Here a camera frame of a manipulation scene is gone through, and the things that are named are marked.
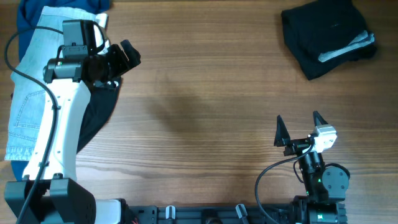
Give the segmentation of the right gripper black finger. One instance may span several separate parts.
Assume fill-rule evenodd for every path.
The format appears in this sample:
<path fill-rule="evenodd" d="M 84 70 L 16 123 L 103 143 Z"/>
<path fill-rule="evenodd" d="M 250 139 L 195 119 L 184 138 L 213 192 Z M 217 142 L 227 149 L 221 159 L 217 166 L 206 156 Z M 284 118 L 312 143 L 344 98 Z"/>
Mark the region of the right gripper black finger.
<path fill-rule="evenodd" d="M 313 121 L 315 126 L 327 125 L 328 122 L 324 120 L 318 111 L 313 112 Z"/>
<path fill-rule="evenodd" d="M 274 146 L 282 147 L 290 144 L 290 135 L 281 115 L 277 116 L 277 128 L 274 139 Z"/>

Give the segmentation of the black shorts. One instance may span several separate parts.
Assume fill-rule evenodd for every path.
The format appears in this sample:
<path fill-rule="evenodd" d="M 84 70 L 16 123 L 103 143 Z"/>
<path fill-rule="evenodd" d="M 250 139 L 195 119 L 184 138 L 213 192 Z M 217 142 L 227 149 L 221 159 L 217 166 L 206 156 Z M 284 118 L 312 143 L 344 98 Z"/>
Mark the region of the black shorts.
<path fill-rule="evenodd" d="M 376 53 L 376 37 L 350 0 L 321 0 L 281 12 L 284 43 L 307 80 Z"/>

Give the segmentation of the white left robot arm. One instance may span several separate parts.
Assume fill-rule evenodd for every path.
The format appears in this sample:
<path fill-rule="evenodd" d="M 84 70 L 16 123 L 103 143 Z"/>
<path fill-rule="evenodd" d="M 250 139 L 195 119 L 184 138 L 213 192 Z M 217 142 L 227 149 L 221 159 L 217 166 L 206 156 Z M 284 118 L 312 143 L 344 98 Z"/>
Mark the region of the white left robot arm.
<path fill-rule="evenodd" d="M 140 64 L 141 55 L 128 40 L 104 55 L 85 45 L 61 49 L 63 57 L 44 67 L 46 103 L 34 153 L 22 180 L 6 184 L 4 198 L 18 223 L 130 223 L 125 200 L 98 200 L 78 184 L 76 151 L 91 98 L 88 85 L 124 75 Z"/>

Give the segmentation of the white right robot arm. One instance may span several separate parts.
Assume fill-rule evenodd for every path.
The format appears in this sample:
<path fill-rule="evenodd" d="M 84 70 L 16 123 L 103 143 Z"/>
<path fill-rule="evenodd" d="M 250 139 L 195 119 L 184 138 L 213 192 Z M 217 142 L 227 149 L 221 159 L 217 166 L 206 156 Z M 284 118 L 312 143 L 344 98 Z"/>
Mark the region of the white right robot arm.
<path fill-rule="evenodd" d="M 281 116 L 277 117 L 274 145 L 284 147 L 284 156 L 297 158 L 306 196 L 296 196 L 289 205 L 289 223 L 346 223 L 345 206 L 349 171 L 336 163 L 326 164 L 322 153 L 336 139 L 336 129 L 319 112 L 313 112 L 315 128 L 303 139 L 291 139 Z"/>

